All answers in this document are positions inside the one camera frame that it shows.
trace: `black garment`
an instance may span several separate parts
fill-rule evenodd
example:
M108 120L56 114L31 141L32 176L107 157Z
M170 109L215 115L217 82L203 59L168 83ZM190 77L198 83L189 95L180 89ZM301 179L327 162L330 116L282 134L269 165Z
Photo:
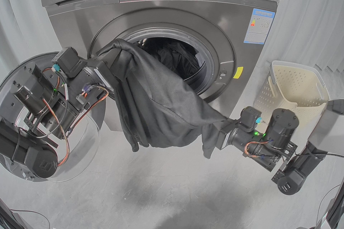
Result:
M133 152L138 151L138 143L145 147L183 147L202 134L203 153L210 158L219 134L214 123L226 117L137 44L115 39L97 54L112 48L122 49L110 69L120 80L114 97Z
M194 48L182 41L148 38L141 48L183 79L193 76L200 69Z

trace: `yellow warning sticker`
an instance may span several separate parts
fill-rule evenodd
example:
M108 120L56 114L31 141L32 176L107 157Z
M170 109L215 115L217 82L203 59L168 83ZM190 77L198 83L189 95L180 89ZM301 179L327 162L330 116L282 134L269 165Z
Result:
M233 78L238 79L243 72L243 67L238 67L237 72L235 73L235 76Z

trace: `washing machine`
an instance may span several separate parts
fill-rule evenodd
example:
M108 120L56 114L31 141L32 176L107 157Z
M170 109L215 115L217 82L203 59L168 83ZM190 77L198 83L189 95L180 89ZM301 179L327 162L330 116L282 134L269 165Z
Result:
M62 47L83 58L112 41L160 37L189 45L200 69L185 79L229 117L264 47L280 0L42 0ZM119 130L116 105L105 122Z

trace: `laundry basket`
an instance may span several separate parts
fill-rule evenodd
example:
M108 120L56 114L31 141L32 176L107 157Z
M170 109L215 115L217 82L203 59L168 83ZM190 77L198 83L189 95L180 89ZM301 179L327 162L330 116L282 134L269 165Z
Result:
M293 111L303 128L324 110L329 93L319 72L312 67L285 61L273 61L253 106L262 112L265 123L257 131L265 132L274 109Z

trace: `white label sticker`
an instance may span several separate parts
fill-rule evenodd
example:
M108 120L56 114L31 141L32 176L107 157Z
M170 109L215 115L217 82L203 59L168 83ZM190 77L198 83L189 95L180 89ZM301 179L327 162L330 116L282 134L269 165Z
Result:
M254 8L244 43L264 44L275 17L274 12Z
M224 140L223 143L222 143L221 149L223 149L223 148L226 147L226 144L227 144L228 138L229 138L229 136L230 136L230 133L231 133L231 132L229 132L229 133L226 134L226 137L225 137L225 140Z
M64 83L63 85L65 87L65 95L66 95L66 100L69 100L69 94L68 94L68 87L67 87L67 84Z
M107 86L108 88L111 88L110 84L105 80L105 78L101 75L101 73L98 71L98 69L94 69L94 71L95 71L96 74L99 76L99 78L101 79L101 81L103 81L103 83L105 84L105 86Z

